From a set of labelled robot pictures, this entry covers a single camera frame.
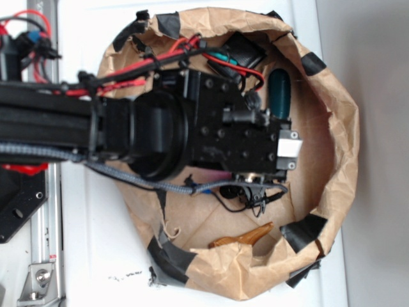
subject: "red plastic part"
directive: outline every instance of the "red plastic part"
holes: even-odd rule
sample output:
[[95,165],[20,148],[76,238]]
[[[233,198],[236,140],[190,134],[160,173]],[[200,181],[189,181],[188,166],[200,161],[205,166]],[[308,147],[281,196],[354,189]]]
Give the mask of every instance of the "red plastic part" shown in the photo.
[[2,168],[8,171],[18,171],[29,176],[34,176],[49,168],[48,163],[43,163],[40,165],[18,165],[18,164],[2,164]]

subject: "silver bracket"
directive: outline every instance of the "silver bracket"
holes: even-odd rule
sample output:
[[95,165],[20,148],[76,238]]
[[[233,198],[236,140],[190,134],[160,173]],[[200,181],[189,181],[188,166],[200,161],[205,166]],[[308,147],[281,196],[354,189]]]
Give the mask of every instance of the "silver bracket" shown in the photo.
[[302,140],[297,131],[281,130],[277,149],[277,169],[295,169],[301,146]]
[[31,264],[17,306],[46,306],[59,301],[54,263]]

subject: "black tape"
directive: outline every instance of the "black tape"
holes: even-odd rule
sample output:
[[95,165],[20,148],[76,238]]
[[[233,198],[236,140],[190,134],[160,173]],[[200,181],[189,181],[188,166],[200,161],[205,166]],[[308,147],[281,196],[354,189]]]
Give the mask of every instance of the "black tape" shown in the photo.
[[295,272],[292,272],[289,275],[289,280],[286,281],[286,284],[289,285],[291,288],[295,288],[303,278],[307,278],[309,271],[319,269],[321,267],[321,260],[314,262],[311,265],[307,265],[302,269],[299,269]]
[[129,25],[127,25],[114,39],[112,42],[114,46],[115,52],[120,51],[125,43],[127,42],[128,37],[130,37],[132,34],[138,33],[144,33],[145,28],[148,25],[148,22],[145,20],[139,20],[138,18],[131,22]]
[[177,40],[180,33],[179,13],[156,15],[158,19],[159,31],[170,38]]
[[139,51],[145,52],[147,46],[136,35],[132,35],[132,41]]
[[294,251],[298,253],[318,238],[327,221],[323,217],[309,214],[299,222],[281,226],[280,231]]
[[189,278],[185,275],[187,268],[197,255],[184,251],[173,245],[164,232],[158,240],[154,237],[148,246],[151,264],[156,274],[155,283],[184,286]]
[[307,53],[301,58],[301,64],[304,67],[305,74],[309,77],[316,75],[326,69],[326,64],[313,52]]
[[280,19],[281,21],[283,21],[281,16],[276,11],[271,11],[270,13],[267,13],[266,15],[270,16],[270,17],[273,17],[273,18]]
[[165,190],[158,190],[158,191],[156,191],[156,194],[158,196],[159,203],[160,203],[160,208],[162,208],[162,212],[164,214],[164,219],[165,219],[166,191]]

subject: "white surface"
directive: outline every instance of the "white surface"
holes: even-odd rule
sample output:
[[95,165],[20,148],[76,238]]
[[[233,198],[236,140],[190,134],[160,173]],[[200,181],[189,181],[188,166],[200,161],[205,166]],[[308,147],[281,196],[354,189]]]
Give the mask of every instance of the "white surface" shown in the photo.
[[318,0],[325,62],[360,107],[354,206],[343,226],[350,307],[409,305],[409,2]]
[[[300,41],[321,54],[313,0],[258,1],[74,1],[59,5],[61,79],[75,81],[80,69],[96,73],[105,48],[135,12],[169,13],[199,6],[222,6],[268,13],[275,10],[295,26]],[[323,267],[312,271],[296,289],[285,284],[247,302],[185,288],[148,286],[150,263],[114,183],[82,166],[62,167],[67,306],[121,306],[144,299],[150,304],[181,306],[268,304],[294,307],[346,307],[343,248],[338,237]]]

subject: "gray braided cable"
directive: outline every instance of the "gray braided cable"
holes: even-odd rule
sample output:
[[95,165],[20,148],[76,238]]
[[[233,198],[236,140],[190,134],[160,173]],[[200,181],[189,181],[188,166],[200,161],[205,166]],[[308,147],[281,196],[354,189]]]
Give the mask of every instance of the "gray braided cable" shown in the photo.
[[[72,162],[84,161],[86,156],[68,152],[53,147],[37,146],[37,145],[27,145],[19,143],[5,143],[0,142],[0,154],[8,155],[31,155],[35,157],[48,157],[62,160],[69,160]],[[130,184],[139,184],[146,187],[152,187],[154,189],[162,189],[169,192],[179,193],[179,194],[196,194],[202,193],[206,190],[212,190],[216,187],[222,187],[226,185],[237,185],[240,187],[266,187],[267,189],[278,188],[283,192],[288,192],[287,188],[281,184],[260,184],[255,182],[240,182],[235,180],[219,180],[214,182],[209,182],[207,184],[198,184],[195,187],[188,187],[182,185],[169,184],[167,182],[150,182],[135,174],[126,173],[120,171],[116,168],[108,166],[101,162],[84,161],[84,165],[90,169],[93,169],[103,175],[118,179],[123,182],[128,182]]]

